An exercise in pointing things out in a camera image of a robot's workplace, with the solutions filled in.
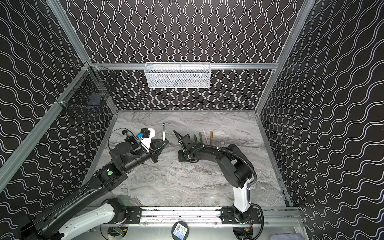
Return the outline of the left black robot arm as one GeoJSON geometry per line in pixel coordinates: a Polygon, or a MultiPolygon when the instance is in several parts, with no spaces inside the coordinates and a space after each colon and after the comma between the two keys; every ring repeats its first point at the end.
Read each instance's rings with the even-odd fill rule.
{"type": "Polygon", "coordinates": [[[128,173],[147,160],[154,163],[169,142],[161,139],[150,142],[149,151],[135,142],[122,142],[110,151],[112,160],[97,170],[91,179],[64,201],[36,216],[24,216],[18,224],[19,240],[71,240],[99,225],[129,219],[126,207],[118,198],[108,200],[93,211],[79,213],[124,182],[128,173]]]}

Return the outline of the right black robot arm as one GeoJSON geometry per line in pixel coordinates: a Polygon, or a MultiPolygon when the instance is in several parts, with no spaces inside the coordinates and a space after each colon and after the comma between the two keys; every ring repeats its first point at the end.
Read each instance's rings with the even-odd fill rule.
{"type": "Polygon", "coordinates": [[[250,198],[250,186],[257,181],[257,174],[251,161],[234,144],[227,147],[205,145],[194,142],[189,135],[182,136],[174,131],[182,150],[179,161],[198,163],[209,161],[216,163],[227,182],[233,187],[233,214],[235,221],[246,223],[251,218],[253,207],[250,198]]]}

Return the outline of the orange pen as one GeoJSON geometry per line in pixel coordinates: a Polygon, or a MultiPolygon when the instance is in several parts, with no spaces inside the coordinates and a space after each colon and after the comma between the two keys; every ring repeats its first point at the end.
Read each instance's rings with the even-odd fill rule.
{"type": "Polygon", "coordinates": [[[212,146],[214,143],[214,132],[210,131],[210,145],[212,146]]]}

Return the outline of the light green pen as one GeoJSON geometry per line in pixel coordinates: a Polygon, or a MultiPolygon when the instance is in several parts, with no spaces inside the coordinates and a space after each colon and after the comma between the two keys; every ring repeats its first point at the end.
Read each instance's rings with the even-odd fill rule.
{"type": "Polygon", "coordinates": [[[162,136],[163,136],[163,141],[165,141],[166,140],[166,128],[165,128],[165,123],[164,122],[163,122],[162,136]]]}

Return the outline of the pink pen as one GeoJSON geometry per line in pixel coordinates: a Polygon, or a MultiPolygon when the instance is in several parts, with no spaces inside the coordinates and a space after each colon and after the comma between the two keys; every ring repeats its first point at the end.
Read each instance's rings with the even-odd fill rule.
{"type": "Polygon", "coordinates": [[[207,133],[206,133],[205,129],[203,129],[203,135],[204,135],[206,144],[208,145],[209,144],[209,140],[208,140],[208,136],[207,136],[207,133]]]}

